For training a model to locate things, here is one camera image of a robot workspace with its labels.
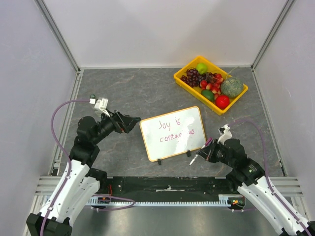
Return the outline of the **pink capped whiteboard marker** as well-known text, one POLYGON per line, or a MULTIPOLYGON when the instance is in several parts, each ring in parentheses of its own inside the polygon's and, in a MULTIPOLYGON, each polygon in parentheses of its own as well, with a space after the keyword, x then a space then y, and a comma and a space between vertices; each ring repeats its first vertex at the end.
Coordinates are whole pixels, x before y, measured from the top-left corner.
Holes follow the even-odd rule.
POLYGON ((190 166, 191 166, 191 165, 194 163, 194 161, 200 156, 201 151, 202 151, 205 147, 207 147, 211 141, 212 141, 212 138, 210 137, 210 138, 206 141, 206 143, 202 146, 202 148, 197 152, 197 154, 194 156, 194 158, 191 160, 191 162, 189 163, 190 166))

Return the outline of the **orange framed whiteboard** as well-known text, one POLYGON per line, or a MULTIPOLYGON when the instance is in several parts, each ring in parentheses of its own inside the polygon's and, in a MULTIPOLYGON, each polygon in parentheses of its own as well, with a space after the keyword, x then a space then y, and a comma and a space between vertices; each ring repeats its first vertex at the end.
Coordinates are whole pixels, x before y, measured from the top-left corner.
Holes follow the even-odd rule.
POLYGON ((197 150, 206 143, 197 106, 144 119, 139 126, 150 162, 197 150))

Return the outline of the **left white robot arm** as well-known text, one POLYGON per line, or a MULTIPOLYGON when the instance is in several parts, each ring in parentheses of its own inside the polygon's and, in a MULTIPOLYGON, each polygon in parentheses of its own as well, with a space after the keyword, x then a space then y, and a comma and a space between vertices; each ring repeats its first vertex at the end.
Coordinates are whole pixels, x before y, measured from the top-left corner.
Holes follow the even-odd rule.
POLYGON ((79 120, 77 136, 59 183, 39 213, 31 213, 27 218, 30 235, 71 235, 74 222, 88 200, 108 188, 107 173, 92 167, 100 152, 98 143, 112 132, 129 133, 140 120, 118 111, 102 114, 100 121, 91 116, 79 120))

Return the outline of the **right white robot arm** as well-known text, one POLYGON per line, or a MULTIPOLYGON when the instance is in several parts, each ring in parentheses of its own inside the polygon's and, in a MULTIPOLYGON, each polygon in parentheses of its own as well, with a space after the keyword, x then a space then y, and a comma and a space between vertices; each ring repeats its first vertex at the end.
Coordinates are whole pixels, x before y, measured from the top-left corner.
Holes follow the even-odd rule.
POLYGON ((240 193, 268 220, 280 236, 313 236, 315 223, 302 216, 276 189, 264 169, 247 157, 237 139, 223 144, 214 139, 197 153, 211 163, 221 162, 232 168, 226 175, 225 187, 240 193))

